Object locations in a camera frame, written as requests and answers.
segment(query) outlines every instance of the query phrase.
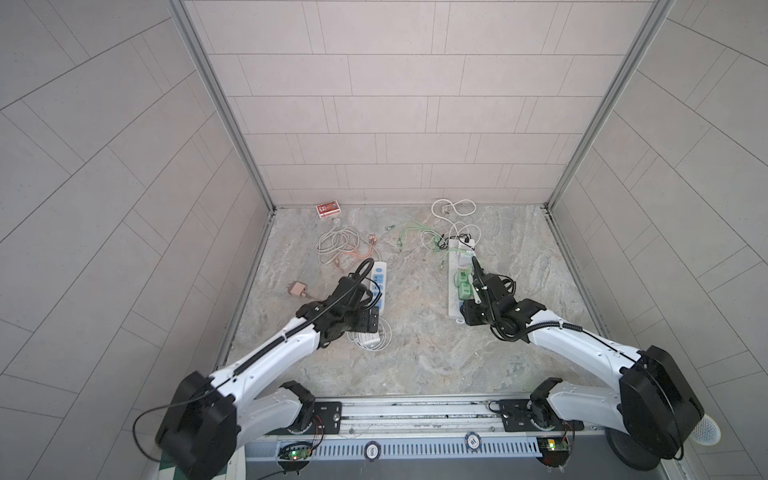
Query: marble floor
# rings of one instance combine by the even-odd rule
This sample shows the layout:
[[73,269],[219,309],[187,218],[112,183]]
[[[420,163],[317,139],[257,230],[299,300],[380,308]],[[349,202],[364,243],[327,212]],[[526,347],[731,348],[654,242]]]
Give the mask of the marble floor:
[[[448,223],[432,217],[429,206],[342,207],[336,217],[344,227],[379,238],[376,248],[387,262],[388,275],[382,317],[392,326],[392,342],[383,351],[371,353],[342,337],[289,368],[276,386],[293,379],[316,396],[359,396],[530,392],[550,376],[602,385],[556,353],[522,341],[501,342],[487,326],[466,326],[447,318],[448,267],[446,261],[441,269],[443,253],[427,251],[416,233],[410,233],[399,252],[400,227],[386,230],[388,225],[413,219],[447,232]],[[518,300],[531,298],[567,321],[594,330],[540,207],[478,206],[473,215],[461,220],[482,228],[477,257],[487,271],[518,282]],[[307,301],[288,294],[291,282],[306,283],[309,294],[321,299],[336,287],[341,272],[332,264],[321,266],[314,248],[332,221],[333,217],[319,219],[312,209],[276,212],[229,362],[273,335]],[[351,259],[346,258],[343,266]]]

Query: gray wall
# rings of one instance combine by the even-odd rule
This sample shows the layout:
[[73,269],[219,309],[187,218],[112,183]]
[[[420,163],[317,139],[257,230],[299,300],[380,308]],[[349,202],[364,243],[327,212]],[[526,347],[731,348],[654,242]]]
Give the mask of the gray wall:
[[137,478],[265,219],[163,0],[3,2],[0,478]]
[[276,204],[541,204],[650,2],[185,5]]
[[678,0],[554,208],[611,335],[672,353],[723,429],[686,445],[699,478],[768,478],[765,25]]

